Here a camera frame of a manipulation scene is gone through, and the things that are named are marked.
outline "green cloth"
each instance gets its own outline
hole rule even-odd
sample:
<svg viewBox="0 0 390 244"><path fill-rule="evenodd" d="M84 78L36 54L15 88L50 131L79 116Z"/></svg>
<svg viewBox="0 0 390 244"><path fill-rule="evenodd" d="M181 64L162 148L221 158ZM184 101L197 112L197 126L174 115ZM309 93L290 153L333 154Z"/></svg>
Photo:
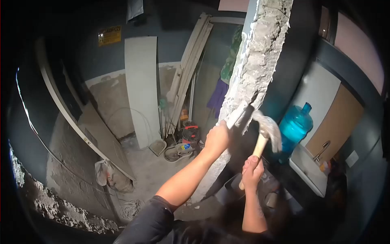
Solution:
<svg viewBox="0 0 390 244"><path fill-rule="evenodd" d="M236 63L238 49L242 41L241 32L243 31L243 26L239 25L234 32L232 44L230 45L230 53L226 59L225 65L221 70L221 80L229 85L230 77L233 74L234 64Z"/></svg>

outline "faucet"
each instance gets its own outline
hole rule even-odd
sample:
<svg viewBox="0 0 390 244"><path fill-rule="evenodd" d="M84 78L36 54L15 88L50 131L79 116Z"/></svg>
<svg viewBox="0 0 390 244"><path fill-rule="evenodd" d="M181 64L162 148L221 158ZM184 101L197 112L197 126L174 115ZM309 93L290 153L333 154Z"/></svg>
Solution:
<svg viewBox="0 0 390 244"><path fill-rule="evenodd" d="M330 145L330 141L327 141L325 142L323 145L322 145L322 150L321 152L319 152L314 158L313 158L313 161L319 163L319 156L321 156L321 154L329 147Z"/></svg>

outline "caution sign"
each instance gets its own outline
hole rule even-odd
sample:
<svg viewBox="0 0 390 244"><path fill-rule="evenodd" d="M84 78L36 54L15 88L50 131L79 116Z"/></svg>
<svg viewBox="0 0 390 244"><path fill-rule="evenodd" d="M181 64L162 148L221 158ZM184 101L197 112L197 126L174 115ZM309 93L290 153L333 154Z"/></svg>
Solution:
<svg viewBox="0 0 390 244"><path fill-rule="evenodd" d="M98 36L99 46L120 42L121 31L122 31L122 27L120 25L99 30L99 36Z"/></svg>

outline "concrete pillar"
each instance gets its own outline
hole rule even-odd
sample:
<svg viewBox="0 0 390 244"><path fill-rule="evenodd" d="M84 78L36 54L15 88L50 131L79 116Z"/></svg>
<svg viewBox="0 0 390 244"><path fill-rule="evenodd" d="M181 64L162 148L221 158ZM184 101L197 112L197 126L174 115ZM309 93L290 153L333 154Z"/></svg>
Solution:
<svg viewBox="0 0 390 244"><path fill-rule="evenodd" d="M293 0L250 0L242 33L243 41L218 123L243 100L248 103L253 100L255 109L262 104L282 51L292 4ZM249 122L243 126L242 134L247 130ZM199 184L191 197L192 203L205 196L229 160L230 153L226 150Z"/></svg>

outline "blue water jug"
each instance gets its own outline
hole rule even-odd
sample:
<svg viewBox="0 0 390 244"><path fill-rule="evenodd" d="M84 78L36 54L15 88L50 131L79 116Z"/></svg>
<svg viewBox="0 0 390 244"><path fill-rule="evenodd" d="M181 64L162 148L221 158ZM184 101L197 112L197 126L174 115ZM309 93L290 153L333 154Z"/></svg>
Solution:
<svg viewBox="0 0 390 244"><path fill-rule="evenodd" d="M303 108L292 106L283 117L279 127L282 134L284 160L291 156L296 145L313 128L313 120L309 115L311 109L312 106L308 103Z"/></svg>

